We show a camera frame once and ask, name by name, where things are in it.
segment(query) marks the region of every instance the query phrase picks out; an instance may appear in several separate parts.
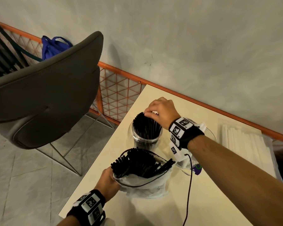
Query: white table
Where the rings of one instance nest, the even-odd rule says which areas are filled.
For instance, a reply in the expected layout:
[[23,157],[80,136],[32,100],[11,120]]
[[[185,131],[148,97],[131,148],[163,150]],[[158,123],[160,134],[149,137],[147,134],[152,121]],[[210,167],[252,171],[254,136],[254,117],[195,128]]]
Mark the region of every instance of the white table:
[[[136,102],[118,126],[98,158],[95,160],[83,180],[77,186],[59,216],[65,218],[68,211],[82,194],[94,188],[102,171],[109,167],[120,154],[134,147],[129,129],[135,116],[143,112],[155,99],[165,97],[172,99],[179,114],[191,118],[197,123],[204,122],[219,140],[219,125],[226,121],[241,126],[250,132],[261,131],[241,122],[213,112],[202,106],[186,101],[170,93],[147,85]],[[164,130],[155,153],[170,158],[169,132]],[[186,202],[190,177],[174,167],[168,182],[169,194],[160,199],[129,199],[124,193],[117,195],[106,203],[106,216],[115,221],[116,226],[123,225],[182,225],[186,216]],[[189,201],[189,216],[186,225],[251,225],[230,200],[219,190],[204,170],[200,175],[193,175]]]

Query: bundle of straws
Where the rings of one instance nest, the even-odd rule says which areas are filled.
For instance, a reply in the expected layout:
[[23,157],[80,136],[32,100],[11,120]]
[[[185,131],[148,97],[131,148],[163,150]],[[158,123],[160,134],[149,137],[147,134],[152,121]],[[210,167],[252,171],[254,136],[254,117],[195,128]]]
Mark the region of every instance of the bundle of straws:
[[152,118],[145,117],[141,112],[133,120],[133,127],[137,135],[146,140],[157,138],[161,132],[161,125]]
[[116,178],[122,178],[129,174],[151,178],[167,171],[174,163],[175,161],[170,159],[161,165],[150,151],[132,148],[128,150],[126,156],[122,156],[112,163],[111,168]]

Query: tiled floor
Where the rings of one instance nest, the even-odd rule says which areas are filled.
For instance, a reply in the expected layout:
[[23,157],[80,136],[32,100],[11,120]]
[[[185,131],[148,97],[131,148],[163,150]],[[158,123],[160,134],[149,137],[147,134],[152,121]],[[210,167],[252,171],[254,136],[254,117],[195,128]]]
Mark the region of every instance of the tiled floor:
[[[63,154],[92,122],[83,117],[53,145]],[[113,132],[95,122],[67,160],[84,175]],[[41,150],[53,154],[49,145]],[[55,152],[53,157],[59,160]],[[82,178],[37,150],[19,149],[0,136],[0,226],[55,226],[61,221],[59,211]]]

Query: purple label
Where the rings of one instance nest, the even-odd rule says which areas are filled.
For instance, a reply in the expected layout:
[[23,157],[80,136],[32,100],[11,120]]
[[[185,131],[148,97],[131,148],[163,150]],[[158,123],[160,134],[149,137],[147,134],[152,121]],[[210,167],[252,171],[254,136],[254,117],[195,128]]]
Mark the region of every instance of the purple label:
[[195,167],[193,167],[192,169],[196,175],[199,175],[200,172],[202,171],[202,167],[200,166],[200,164],[195,165]]

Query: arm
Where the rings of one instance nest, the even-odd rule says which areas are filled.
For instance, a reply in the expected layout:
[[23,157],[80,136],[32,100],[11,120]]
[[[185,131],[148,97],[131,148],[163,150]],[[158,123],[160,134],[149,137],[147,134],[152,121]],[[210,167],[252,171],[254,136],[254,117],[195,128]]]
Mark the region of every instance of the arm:
[[[173,102],[165,98],[153,101],[145,110],[145,116],[153,118],[165,129],[180,118]],[[283,225],[282,182],[205,136],[191,140],[188,149],[252,224]]]
[[[94,190],[100,191],[104,196],[106,203],[113,198],[120,189],[120,185],[114,180],[111,167],[103,170],[102,175],[97,182]],[[57,226],[82,226],[76,217],[70,215],[62,220]]]

